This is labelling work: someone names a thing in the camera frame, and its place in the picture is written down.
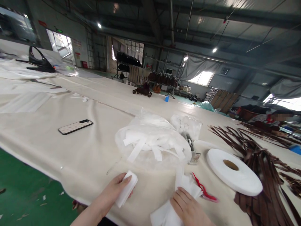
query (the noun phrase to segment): white tape roll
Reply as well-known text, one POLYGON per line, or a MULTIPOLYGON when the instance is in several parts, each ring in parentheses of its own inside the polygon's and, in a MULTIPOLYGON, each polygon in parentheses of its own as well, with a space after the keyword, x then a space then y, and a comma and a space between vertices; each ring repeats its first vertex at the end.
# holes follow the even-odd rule
POLYGON ((257 175, 235 156, 219 149, 210 149, 207 161, 213 172, 235 191, 248 196, 257 196, 262 191, 257 175))

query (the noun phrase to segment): finger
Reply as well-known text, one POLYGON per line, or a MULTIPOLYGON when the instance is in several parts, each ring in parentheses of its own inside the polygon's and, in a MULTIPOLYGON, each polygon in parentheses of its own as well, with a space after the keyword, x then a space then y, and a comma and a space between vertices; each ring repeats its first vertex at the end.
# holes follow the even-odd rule
POLYGON ((194 198, 184 188, 178 187, 178 190, 180 190, 181 192, 183 192, 188 199, 194 200, 194 198))
POLYGON ((113 181, 114 181, 116 184, 119 184, 119 183, 123 180, 123 178, 125 177, 125 175, 126 175, 126 173, 121 173, 121 174, 117 175, 117 176, 113 179, 113 181))
POLYGON ((173 194, 173 199, 179 204, 179 206, 181 207, 181 209, 182 210, 184 210, 185 209, 185 207, 186 207, 186 203, 184 202, 184 200, 179 196, 179 194, 178 193, 174 193, 173 194))
POLYGON ((183 218, 182 208, 179 206, 179 204, 173 198, 171 198, 169 201, 170 201, 170 204, 172 205, 173 209, 175 210, 175 212, 179 216, 179 218, 182 220, 182 218, 183 218))
POLYGON ((176 190, 176 193, 183 199, 183 201, 187 204, 189 203, 190 199, 180 190, 176 190))
POLYGON ((131 181, 131 179, 132 179, 132 175, 129 176, 129 177, 127 177, 127 178, 125 178, 125 179, 119 184, 120 189, 124 189, 125 186, 131 181))

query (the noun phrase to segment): smartphone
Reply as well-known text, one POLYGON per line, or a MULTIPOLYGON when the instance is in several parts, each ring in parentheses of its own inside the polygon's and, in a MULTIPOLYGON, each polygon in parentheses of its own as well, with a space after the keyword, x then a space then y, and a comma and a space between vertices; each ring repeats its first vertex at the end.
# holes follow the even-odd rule
POLYGON ((93 122, 91 122, 88 119, 85 119, 85 120, 82 120, 82 121, 79 121, 79 122, 61 127, 61 128, 58 129, 58 131, 63 135, 67 135, 69 133, 75 132, 77 130, 80 130, 82 128, 90 126, 92 124, 93 124, 93 122))

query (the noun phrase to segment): cardboard core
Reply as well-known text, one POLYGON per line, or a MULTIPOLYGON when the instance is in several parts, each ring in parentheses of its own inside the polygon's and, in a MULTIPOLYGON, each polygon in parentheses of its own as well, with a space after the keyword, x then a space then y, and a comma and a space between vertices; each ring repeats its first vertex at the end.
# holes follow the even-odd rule
POLYGON ((226 166, 228 166, 230 169, 238 171, 239 168, 237 165, 235 165, 233 162, 229 161, 229 160, 223 160, 223 162, 225 163, 226 166))

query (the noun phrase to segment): doorway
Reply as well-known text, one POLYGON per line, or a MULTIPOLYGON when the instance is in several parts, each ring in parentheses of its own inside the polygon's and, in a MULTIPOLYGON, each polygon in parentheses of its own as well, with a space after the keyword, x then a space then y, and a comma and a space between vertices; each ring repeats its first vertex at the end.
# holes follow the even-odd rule
POLYGON ((53 51, 60 54, 62 61, 76 65, 71 38, 48 29, 46 30, 53 51))

